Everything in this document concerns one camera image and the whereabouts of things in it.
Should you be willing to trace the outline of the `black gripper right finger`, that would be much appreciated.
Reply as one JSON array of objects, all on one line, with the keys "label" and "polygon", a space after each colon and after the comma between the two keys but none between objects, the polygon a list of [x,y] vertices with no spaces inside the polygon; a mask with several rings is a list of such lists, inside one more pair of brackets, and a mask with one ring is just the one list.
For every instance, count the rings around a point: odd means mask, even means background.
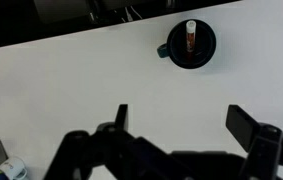
[{"label": "black gripper right finger", "polygon": [[247,153],[240,180],[278,180],[283,166],[283,130],[257,122],[239,105],[228,106],[226,128]]}]

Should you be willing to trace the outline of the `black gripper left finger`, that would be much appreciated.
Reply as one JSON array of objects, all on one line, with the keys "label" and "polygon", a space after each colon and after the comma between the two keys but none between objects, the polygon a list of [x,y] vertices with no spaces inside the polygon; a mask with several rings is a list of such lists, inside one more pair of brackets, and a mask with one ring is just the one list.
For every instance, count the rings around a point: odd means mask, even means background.
[{"label": "black gripper left finger", "polygon": [[74,130],[65,134],[44,180],[89,180],[93,169],[104,166],[116,180],[166,180],[154,163],[146,164],[133,150],[136,141],[127,130],[128,105],[118,107],[112,122],[93,134]]}]

